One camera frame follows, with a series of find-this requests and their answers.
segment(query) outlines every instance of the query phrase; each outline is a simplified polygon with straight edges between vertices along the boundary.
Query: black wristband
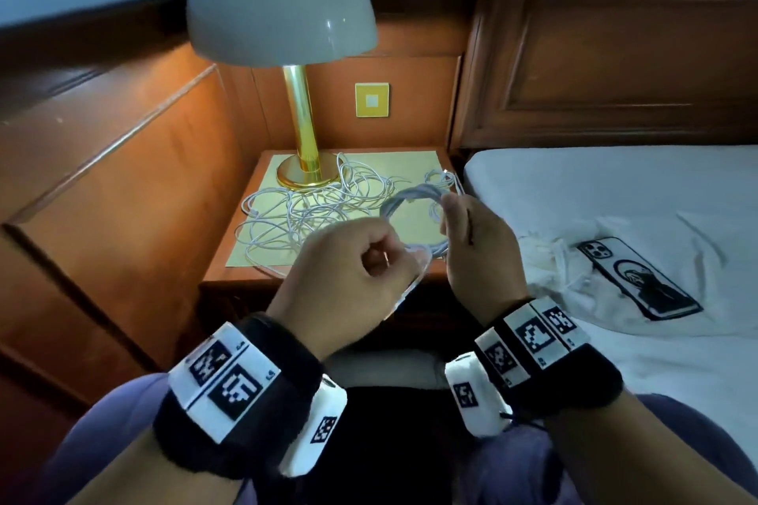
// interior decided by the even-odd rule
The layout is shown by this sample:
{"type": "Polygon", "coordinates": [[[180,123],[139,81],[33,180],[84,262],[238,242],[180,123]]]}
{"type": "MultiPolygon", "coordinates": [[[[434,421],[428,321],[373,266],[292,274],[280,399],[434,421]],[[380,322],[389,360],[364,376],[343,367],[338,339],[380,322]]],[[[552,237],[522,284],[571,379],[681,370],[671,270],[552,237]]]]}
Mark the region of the black wristband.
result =
{"type": "MultiPolygon", "coordinates": [[[[306,423],[323,368],[298,339],[269,318],[247,318],[237,329],[278,367],[279,375],[221,443],[186,414],[172,391],[158,411],[153,431],[166,457],[183,469],[265,482],[278,475],[284,453],[306,423]]],[[[227,378],[224,372],[219,369],[207,380],[208,390],[227,378]]]]}
{"type": "Polygon", "coordinates": [[[477,357],[503,399],[523,419],[610,405],[624,387],[620,371],[552,300],[537,301],[496,320],[476,340],[477,357]]]}

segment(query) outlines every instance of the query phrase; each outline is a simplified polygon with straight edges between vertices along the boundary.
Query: gold lamp base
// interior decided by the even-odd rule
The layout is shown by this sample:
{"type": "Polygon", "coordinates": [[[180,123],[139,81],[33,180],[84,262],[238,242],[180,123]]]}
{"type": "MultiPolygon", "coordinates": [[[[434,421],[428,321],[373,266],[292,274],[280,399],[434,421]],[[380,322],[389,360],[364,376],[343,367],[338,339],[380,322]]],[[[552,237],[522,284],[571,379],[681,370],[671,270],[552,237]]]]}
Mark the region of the gold lamp base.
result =
{"type": "Polygon", "coordinates": [[[329,182],[336,180],[339,177],[336,155],[319,152],[318,159],[321,162],[321,170],[305,172],[300,168],[300,158],[297,155],[291,155],[277,168],[277,181],[291,190],[301,190],[326,186],[329,182]]]}

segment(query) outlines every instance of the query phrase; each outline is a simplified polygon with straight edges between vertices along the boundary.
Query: wristband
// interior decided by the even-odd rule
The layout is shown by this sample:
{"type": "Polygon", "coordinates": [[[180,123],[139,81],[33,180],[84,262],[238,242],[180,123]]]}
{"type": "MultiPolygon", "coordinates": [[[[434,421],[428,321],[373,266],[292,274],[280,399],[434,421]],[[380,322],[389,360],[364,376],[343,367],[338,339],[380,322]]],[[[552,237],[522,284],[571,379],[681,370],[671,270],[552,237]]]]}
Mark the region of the wristband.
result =
{"type": "Polygon", "coordinates": [[[536,419],[604,407],[621,394],[620,371],[589,341],[544,297],[496,320],[476,338],[475,352],[514,414],[536,419]]]}
{"type": "Polygon", "coordinates": [[[269,318],[224,324],[169,372],[153,431],[166,458],[229,479],[274,477],[323,368],[269,318]]]}

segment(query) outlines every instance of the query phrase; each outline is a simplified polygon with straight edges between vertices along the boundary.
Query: right hand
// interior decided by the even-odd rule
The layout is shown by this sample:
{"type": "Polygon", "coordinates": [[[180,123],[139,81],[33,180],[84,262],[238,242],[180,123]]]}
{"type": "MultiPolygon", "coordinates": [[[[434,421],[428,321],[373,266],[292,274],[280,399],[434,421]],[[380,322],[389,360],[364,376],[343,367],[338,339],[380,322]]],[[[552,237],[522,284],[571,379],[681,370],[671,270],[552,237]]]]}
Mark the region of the right hand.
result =
{"type": "Polygon", "coordinates": [[[488,325],[529,298],[513,230],[473,196],[442,196],[440,231],[449,241],[447,278],[458,301],[488,325]]]}

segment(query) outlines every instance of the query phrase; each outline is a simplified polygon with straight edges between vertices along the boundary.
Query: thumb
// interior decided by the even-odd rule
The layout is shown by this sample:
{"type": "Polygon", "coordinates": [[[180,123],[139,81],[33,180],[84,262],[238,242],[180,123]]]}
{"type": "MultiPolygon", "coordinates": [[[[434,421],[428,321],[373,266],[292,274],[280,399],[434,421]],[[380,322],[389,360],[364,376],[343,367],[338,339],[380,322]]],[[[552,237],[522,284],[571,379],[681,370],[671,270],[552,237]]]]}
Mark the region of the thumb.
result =
{"type": "Polygon", "coordinates": [[[445,212],[448,239],[465,240],[469,229],[469,216],[463,199],[457,194],[445,194],[442,196],[441,206],[445,212]]]}
{"type": "Polygon", "coordinates": [[[376,282],[383,286],[385,295],[397,301],[403,292],[408,289],[418,275],[422,267],[411,252],[403,252],[397,260],[390,264],[384,274],[375,278],[376,282]]]}

